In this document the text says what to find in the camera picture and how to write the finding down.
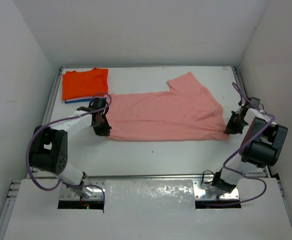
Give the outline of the pink t-shirt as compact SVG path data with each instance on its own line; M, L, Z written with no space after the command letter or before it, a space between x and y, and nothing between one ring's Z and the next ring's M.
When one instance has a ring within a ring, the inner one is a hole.
M223 107L188 72L168 91L112 94L109 138L124 142L224 141Z

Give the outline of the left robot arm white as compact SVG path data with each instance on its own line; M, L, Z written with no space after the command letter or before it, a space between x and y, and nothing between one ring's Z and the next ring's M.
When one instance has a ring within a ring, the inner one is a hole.
M106 114L111 102L108 94L94 96L88 106L77 108L73 115L36 127L26 151L28 170L46 171L66 185L80 187L85 173L68 162L68 141L90 127L95 135L108 137L111 127Z

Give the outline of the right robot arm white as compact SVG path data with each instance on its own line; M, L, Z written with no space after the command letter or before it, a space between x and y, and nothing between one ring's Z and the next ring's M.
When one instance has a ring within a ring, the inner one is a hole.
M251 107L231 112L224 131L227 135L245 133L238 150L223 163L210 183L202 183L207 194L231 193L239 181L257 168L272 167L279 159L288 128L277 124L274 116Z

